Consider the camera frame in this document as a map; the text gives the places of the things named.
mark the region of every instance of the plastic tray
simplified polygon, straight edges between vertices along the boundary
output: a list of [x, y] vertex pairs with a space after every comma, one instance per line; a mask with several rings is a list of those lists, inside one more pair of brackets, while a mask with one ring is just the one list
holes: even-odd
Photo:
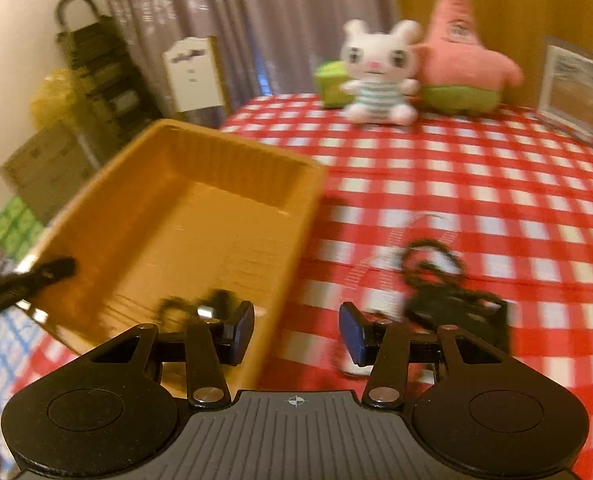
[[[173, 120], [153, 124], [59, 216], [38, 262], [77, 259], [77, 275], [33, 302], [46, 330], [77, 353], [143, 322], [163, 298], [214, 288], [252, 301], [246, 357], [227, 371], [251, 388], [272, 339], [325, 170], [307, 156]], [[183, 394], [183, 380], [163, 382]]]

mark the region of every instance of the picture frame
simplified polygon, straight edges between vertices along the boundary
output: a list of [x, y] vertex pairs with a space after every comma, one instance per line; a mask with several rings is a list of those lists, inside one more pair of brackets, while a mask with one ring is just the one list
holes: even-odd
[[215, 36], [184, 38], [163, 53], [168, 86], [178, 114], [202, 108], [232, 110]]
[[593, 53], [545, 39], [539, 118], [593, 147]]

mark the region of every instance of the plush toy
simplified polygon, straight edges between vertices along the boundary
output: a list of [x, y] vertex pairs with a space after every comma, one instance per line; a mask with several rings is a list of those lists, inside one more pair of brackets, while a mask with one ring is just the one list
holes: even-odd
[[410, 79], [419, 68], [410, 44], [419, 39], [420, 25], [405, 20], [390, 34], [369, 34], [364, 22], [352, 20], [345, 32], [341, 60], [353, 80], [341, 89], [355, 96], [345, 116], [353, 123], [414, 123], [417, 111], [405, 96], [419, 91], [418, 81]]
[[438, 0], [427, 40], [415, 47], [423, 101], [446, 114], [491, 112], [504, 86], [523, 82], [512, 59], [481, 44], [470, 0]]

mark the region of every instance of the table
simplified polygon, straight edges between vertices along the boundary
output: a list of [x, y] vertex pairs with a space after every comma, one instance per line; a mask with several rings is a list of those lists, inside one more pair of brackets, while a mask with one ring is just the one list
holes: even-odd
[[[407, 290], [392, 276], [388, 240], [416, 212], [438, 212], [441, 218], [404, 230], [401, 244], [445, 228], [458, 233], [451, 247], [466, 263], [467, 286], [512, 302], [512, 353], [586, 406], [590, 436], [575, 471], [593, 479], [592, 149], [526, 108], [475, 120], [422, 114], [409, 128], [354, 126], [337, 110], [321, 109], [312, 94], [256, 98], [223, 130], [329, 168], [260, 387], [360, 392], [365, 380], [337, 368], [337, 309], [346, 298], [363, 309], [387, 303], [384, 279], [403, 301]], [[347, 275], [366, 258], [371, 268], [353, 292]], [[72, 358], [22, 313], [4, 314], [0, 406]]]

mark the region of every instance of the gray curtain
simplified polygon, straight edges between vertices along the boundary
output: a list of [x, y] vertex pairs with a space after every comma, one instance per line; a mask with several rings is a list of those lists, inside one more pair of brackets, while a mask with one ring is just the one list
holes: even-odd
[[[311, 92], [313, 73], [337, 59], [343, 23], [352, 18], [373, 30], [397, 20], [394, 0], [109, 0], [135, 62], [166, 114], [174, 109], [162, 55], [187, 36], [218, 38], [233, 109], [262, 92]], [[190, 114], [201, 123], [218, 112]]]

